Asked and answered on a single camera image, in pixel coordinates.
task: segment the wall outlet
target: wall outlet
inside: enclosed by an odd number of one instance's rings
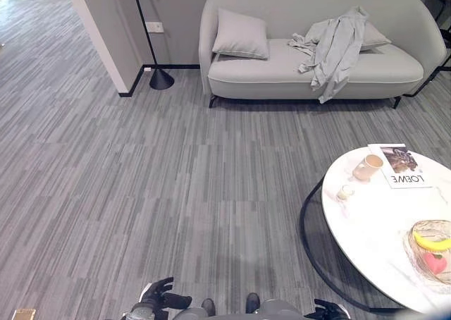
[[[150,33],[163,33],[163,23],[162,22],[146,22],[147,32]]]

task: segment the throw pillow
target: throw pillow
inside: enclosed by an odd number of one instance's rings
[[[329,25],[329,22],[331,19],[323,20],[319,23],[314,23],[311,27],[308,33],[305,35],[305,40],[307,42],[312,41],[315,44],[319,43],[319,40],[321,36],[324,33],[324,30]],[[365,24],[365,33],[364,33],[364,42],[362,43],[362,47],[360,48],[360,51],[366,51],[370,50],[374,47],[381,47],[386,44],[390,44],[391,41],[381,34],[378,29],[374,27],[373,24],[371,24],[369,21]]]
[[[266,23],[262,19],[218,9],[218,34],[213,52],[228,56],[267,59]]]

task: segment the cup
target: cup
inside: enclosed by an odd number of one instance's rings
[[[352,175],[361,181],[369,181],[371,176],[377,172],[382,165],[383,161],[381,158],[375,154],[369,154],[364,160],[360,161],[360,164],[353,170]]]
[[[349,185],[343,185],[337,193],[338,199],[347,200],[347,198],[351,197],[354,194],[354,189]]]

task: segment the black metal table frame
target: black metal table frame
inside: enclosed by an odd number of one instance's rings
[[[307,207],[309,206],[310,200],[312,199],[314,194],[319,190],[319,188],[323,185],[323,181],[324,181],[324,177],[322,177],[322,179],[319,181],[319,183],[316,184],[314,189],[309,193],[307,198],[304,200],[304,203],[302,204],[301,213],[299,215],[299,231],[300,231],[300,235],[301,235],[301,241],[302,241],[302,245],[304,246],[304,251],[305,251],[306,255],[308,256],[308,258],[309,258],[309,260],[311,262],[311,265],[314,267],[314,269],[317,272],[317,274],[323,279],[323,281],[326,283],[326,285],[331,290],[333,290],[341,298],[343,298],[344,300],[349,302],[354,307],[360,308],[360,309],[364,310],[365,312],[370,312],[370,313],[374,313],[374,314],[384,314],[384,315],[394,314],[394,313],[396,313],[398,311],[405,310],[404,307],[403,308],[370,307],[370,306],[367,306],[365,304],[362,304],[362,303],[356,301],[355,299],[353,299],[349,295],[344,294],[344,292],[341,291],[341,289],[339,289],[337,287],[337,285],[334,284],[334,282],[332,282],[332,280],[327,277],[327,275],[323,272],[321,267],[317,264],[313,254],[311,253],[309,242],[307,241],[307,233],[305,231],[305,214],[307,212]],[[389,297],[388,295],[386,295],[382,291],[380,291],[380,292],[382,294],[384,294],[385,296],[387,296],[388,298],[390,298],[393,302],[396,302],[395,300],[393,300],[391,297]]]

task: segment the black glove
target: black glove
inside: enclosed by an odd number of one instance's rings
[[[163,308],[187,309],[191,304],[191,297],[167,293],[167,291],[172,290],[172,285],[168,284],[173,281],[174,277],[171,276],[152,283],[150,288],[142,295],[141,302],[149,304],[155,313]]]
[[[305,315],[306,318],[316,320],[344,320],[351,319],[347,310],[341,304],[334,304],[320,299],[315,299],[315,312]]]

